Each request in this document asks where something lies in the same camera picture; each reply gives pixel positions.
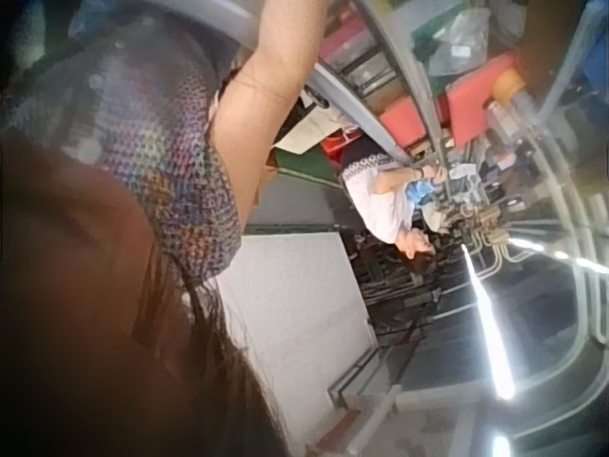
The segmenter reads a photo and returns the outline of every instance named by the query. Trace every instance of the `woman in white shirt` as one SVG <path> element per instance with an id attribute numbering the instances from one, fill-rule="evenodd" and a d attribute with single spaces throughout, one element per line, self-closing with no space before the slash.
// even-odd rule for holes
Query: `woman in white shirt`
<path id="1" fill-rule="evenodd" d="M 437 186 L 446 180 L 446 169 L 403 167 L 367 136 L 344 149 L 341 168 L 346 189 L 368 230 L 379 240 L 396 245 L 414 261 L 413 269 L 429 270 L 435 249 L 427 235 L 412 228 L 416 204 L 407 198 L 406 189 L 423 180 Z"/>

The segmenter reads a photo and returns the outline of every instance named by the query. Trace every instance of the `patterned waistband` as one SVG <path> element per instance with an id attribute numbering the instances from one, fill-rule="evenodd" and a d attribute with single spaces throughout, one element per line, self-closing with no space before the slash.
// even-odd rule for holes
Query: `patterned waistband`
<path id="1" fill-rule="evenodd" d="M 367 169 L 375 169 L 382 165 L 391 163 L 391 157 L 387 154 L 373 154 L 349 164 L 342 172 L 342 177 L 345 181 L 357 176 Z"/>

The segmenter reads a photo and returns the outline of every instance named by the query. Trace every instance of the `white label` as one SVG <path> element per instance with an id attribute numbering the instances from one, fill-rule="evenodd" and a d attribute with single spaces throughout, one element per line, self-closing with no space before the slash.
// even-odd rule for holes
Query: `white label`
<path id="1" fill-rule="evenodd" d="M 469 59 L 472 56 L 472 49 L 469 46 L 453 46 L 451 53 L 453 57 Z"/>

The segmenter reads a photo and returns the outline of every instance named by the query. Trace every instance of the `white shirt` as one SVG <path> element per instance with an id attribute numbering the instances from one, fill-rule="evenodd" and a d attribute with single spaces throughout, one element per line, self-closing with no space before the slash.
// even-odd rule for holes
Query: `white shirt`
<path id="1" fill-rule="evenodd" d="M 399 168 L 396 162 L 364 169 L 344 181 L 347 191 L 370 233 L 392 245 L 401 229 L 411 229 L 415 205 L 406 198 L 406 186 L 383 195 L 372 192 L 382 171 Z"/>

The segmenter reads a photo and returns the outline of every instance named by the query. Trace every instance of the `green surface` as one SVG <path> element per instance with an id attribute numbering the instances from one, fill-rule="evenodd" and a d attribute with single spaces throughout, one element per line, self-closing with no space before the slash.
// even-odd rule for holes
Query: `green surface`
<path id="1" fill-rule="evenodd" d="M 314 146 L 302 155 L 275 149 L 275 158 L 281 174 L 332 186 L 338 185 L 336 172 L 325 157 L 320 145 Z"/>

